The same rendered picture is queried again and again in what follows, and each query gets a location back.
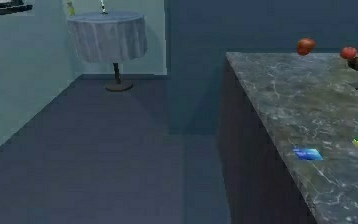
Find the red apple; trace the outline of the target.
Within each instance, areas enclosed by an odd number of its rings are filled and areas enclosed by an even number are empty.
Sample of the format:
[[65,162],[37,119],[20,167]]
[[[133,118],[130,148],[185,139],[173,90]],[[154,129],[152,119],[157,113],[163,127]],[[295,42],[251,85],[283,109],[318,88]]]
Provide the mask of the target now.
[[340,52],[340,56],[346,60],[354,58],[356,54],[357,49],[354,47],[344,47]]
[[305,56],[315,47],[315,41],[311,38],[302,38],[297,42],[297,53]]

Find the round table with grey cloth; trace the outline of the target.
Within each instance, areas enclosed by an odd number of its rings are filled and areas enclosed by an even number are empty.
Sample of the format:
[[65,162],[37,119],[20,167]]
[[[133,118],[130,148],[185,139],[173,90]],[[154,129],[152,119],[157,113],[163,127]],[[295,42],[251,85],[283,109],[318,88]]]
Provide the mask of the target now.
[[67,18],[67,26],[81,60],[88,63],[112,63],[115,80],[105,85],[111,92],[133,87],[122,81],[119,64],[143,57],[147,52],[144,15],[130,11],[83,13]]

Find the blue card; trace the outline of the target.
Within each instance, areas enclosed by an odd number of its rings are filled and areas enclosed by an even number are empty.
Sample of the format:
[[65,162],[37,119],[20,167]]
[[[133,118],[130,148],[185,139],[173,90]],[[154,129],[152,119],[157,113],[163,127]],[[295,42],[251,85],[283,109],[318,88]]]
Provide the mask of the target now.
[[317,149],[313,148],[295,148],[294,154],[299,160],[322,160],[323,157]]

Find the grey marble kitchen counter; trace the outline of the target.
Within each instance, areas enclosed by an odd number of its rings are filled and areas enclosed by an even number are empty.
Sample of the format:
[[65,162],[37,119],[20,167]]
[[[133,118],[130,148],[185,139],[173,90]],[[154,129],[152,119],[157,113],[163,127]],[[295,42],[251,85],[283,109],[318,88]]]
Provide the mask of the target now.
[[355,137],[358,73],[338,56],[226,54],[217,145],[231,224],[358,224]]

